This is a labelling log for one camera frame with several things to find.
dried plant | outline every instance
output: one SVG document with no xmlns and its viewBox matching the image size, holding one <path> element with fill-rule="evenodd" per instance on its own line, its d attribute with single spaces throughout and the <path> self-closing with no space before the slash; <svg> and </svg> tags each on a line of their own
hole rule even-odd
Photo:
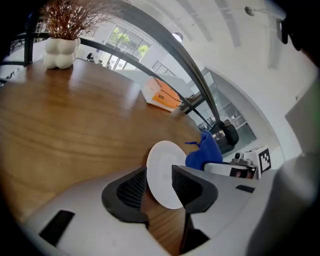
<svg viewBox="0 0 320 256">
<path fill-rule="evenodd" d="M 41 15 L 52 38 L 92 35 L 98 25 L 121 15 L 119 0 L 50 0 Z"/>
</svg>

wooden table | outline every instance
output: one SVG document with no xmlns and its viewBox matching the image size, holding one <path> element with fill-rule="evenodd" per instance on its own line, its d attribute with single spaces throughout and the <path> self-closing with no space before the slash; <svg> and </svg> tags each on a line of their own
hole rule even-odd
<svg viewBox="0 0 320 256">
<path fill-rule="evenodd" d="M 200 141 L 200 131 L 189 116 L 147 104 L 140 85 L 94 63 L 77 59 L 67 70 L 46 70 L 37 61 L 0 89 L 0 182 L 20 221 L 75 183 L 145 164 L 163 140 L 188 154 L 197 147 L 184 142 Z M 146 198 L 150 232 L 155 217 L 184 222 L 184 212 Z M 172 247 L 180 235 L 164 242 Z M 177 245 L 169 247 L 176 255 Z"/>
</svg>

black railing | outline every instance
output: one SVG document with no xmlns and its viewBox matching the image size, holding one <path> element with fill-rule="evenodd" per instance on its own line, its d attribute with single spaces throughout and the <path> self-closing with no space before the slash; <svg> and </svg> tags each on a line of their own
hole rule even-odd
<svg viewBox="0 0 320 256">
<path fill-rule="evenodd" d="M 10 46 L 10 53 L 9 55 L 13 54 L 15 51 L 21 49 L 22 47 L 25 46 L 25 40 L 24 39 L 18 39 L 16 41 L 13 41 L 11 43 L 11 46 Z"/>
<path fill-rule="evenodd" d="M 238 140 L 238 134 L 232 125 L 224 124 L 219 117 L 219 113 L 214 101 L 214 98 L 209 90 L 209 87 L 205 81 L 204 76 L 201 74 L 196 63 L 193 61 L 188 52 L 184 47 L 170 34 L 170 32 L 157 22 L 154 18 L 143 12 L 142 10 L 132 6 L 124 4 L 123 7 L 123 17 L 124 20 L 136 25 L 140 29 L 144 30 L 147 34 L 152 36 L 158 43 L 160 43 L 182 66 L 182 68 L 187 72 L 190 78 L 193 80 L 195 85 L 198 87 L 202 97 L 207 102 L 212 114 L 215 118 L 216 125 L 220 127 L 225 133 L 228 142 L 231 145 L 235 145 Z M 18 34 L 14 40 L 25 40 L 24 45 L 24 60 L 23 61 L 5 61 L 2 62 L 3 65 L 23 65 L 24 67 L 31 64 L 33 61 L 33 44 L 35 38 L 49 38 L 50 35 L 47 32 L 35 32 L 37 27 L 37 22 L 39 20 L 38 13 L 32 13 L 29 18 L 27 29 L 25 33 Z M 140 62 L 135 60 L 131 55 L 127 54 L 125 51 L 119 50 L 118 48 L 108 46 L 106 44 L 101 44 L 89 39 L 81 38 L 81 44 L 96 48 L 103 52 L 114 55 L 124 61 L 135 66 L 139 70 L 145 72 L 149 76 L 155 77 L 170 86 L 168 82 L 162 79 L 159 75 L 154 73 L 149 68 L 142 65 Z M 180 97 L 183 104 L 188 107 L 188 113 L 194 111 L 210 128 L 213 130 L 214 127 L 196 110 L 197 103 L 191 104 L 187 99 L 185 99 L 178 91 L 176 91 L 172 86 L 170 86 Z"/>
<path fill-rule="evenodd" d="M 44 39 L 48 39 L 50 37 L 48 32 L 26 32 L 26 33 L 22 33 L 22 34 L 18 34 L 14 39 L 18 40 L 18 39 L 25 39 L 25 47 L 24 47 L 24 61 L 3 61 L 1 63 L 1 65 L 21 65 L 21 66 L 27 66 L 28 64 L 31 64 L 33 59 L 32 59 L 32 54 L 33 54 L 33 50 L 28 49 L 32 48 L 33 49 L 33 44 L 34 44 L 34 39 L 35 38 L 44 38 Z M 85 45 L 85 46 L 89 46 L 92 48 L 96 48 L 98 50 L 101 50 L 103 52 L 109 53 L 111 55 L 114 55 L 128 63 L 130 63 L 131 65 L 135 66 L 136 68 L 138 68 L 139 70 L 141 70 L 142 72 L 146 73 L 147 75 L 157 78 L 160 81 L 165 82 L 166 84 L 168 84 L 180 97 L 181 101 L 188 106 L 190 109 L 193 107 L 190 102 L 184 98 L 175 88 L 173 88 L 167 81 L 165 81 L 164 79 L 162 79 L 159 75 L 157 75 L 156 73 L 154 73 L 153 71 L 151 71 L 150 69 L 148 69 L 147 67 L 145 67 L 144 65 L 142 65 L 140 62 L 138 62 L 137 60 L 135 60 L 131 55 L 127 54 L 125 51 L 121 51 L 118 48 L 112 48 L 106 44 L 102 44 L 96 41 L 92 41 L 86 38 L 80 38 L 81 40 L 81 44 Z M 5 83 L 7 82 L 7 80 L 2 79 L 0 81 L 0 83 Z M 196 110 L 193 109 L 193 111 L 209 126 L 211 127 L 211 125 L 208 123 L 208 121 Z"/>
</svg>

ceiling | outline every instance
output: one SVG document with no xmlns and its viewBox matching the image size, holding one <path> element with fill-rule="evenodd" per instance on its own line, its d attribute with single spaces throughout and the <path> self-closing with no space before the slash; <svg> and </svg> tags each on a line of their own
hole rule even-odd
<svg viewBox="0 0 320 256">
<path fill-rule="evenodd" d="M 131 3 L 169 31 L 182 33 L 183 46 L 196 59 L 199 49 L 207 49 L 223 57 L 241 55 L 268 65 L 270 17 L 260 12 L 251 17 L 244 10 L 246 6 L 265 9 L 264 0 L 131 0 Z"/>
</svg>

white wall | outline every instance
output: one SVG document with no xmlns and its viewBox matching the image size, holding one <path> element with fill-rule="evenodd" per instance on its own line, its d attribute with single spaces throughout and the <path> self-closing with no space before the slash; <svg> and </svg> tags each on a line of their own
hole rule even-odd
<svg viewBox="0 0 320 256">
<path fill-rule="evenodd" d="M 166 50 L 161 46 L 152 45 L 146 52 L 146 54 L 142 57 L 140 63 L 146 66 L 148 69 L 152 70 L 154 64 L 156 64 L 157 61 L 161 62 L 167 54 L 168 53 L 166 52 Z"/>
<path fill-rule="evenodd" d="M 191 78 L 187 72 L 180 66 L 180 64 L 170 55 L 166 54 L 163 59 L 159 60 L 162 65 L 174 73 L 178 78 L 182 78 L 188 83 Z"/>
<path fill-rule="evenodd" d="M 95 31 L 92 40 L 99 42 L 100 44 L 102 44 L 103 42 L 105 43 L 115 27 L 116 24 L 113 22 L 104 22 L 100 24 Z"/>
<path fill-rule="evenodd" d="M 278 70 L 268 69 L 238 50 L 221 53 L 210 44 L 189 44 L 187 50 L 234 85 L 264 114 L 288 160 L 299 155 L 301 147 L 285 115 L 296 103 L 296 95 L 315 79 L 317 69 L 306 56 L 293 49 L 291 42 L 283 47 Z"/>
<path fill-rule="evenodd" d="M 135 81 L 137 84 L 143 86 L 150 76 L 140 70 L 115 70 L 117 73 Z M 165 74 L 158 74 L 163 80 L 165 80 L 170 86 L 177 90 L 183 97 L 190 97 L 193 92 L 190 87 L 179 77 L 170 76 Z"/>
<path fill-rule="evenodd" d="M 320 152 L 320 78 L 298 99 L 286 115 L 305 153 Z"/>
<path fill-rule="evenodd" d="M 246 122 L 249 124 L 257 140 L 269 147 L 278 147 L 278 138 L 263 113 L 257 109 L 241 94 L 234 86 L 223 79 L 214 77 L 217 89 L 222 92 L 230 102 L 239 110 Z"/>
</svg>

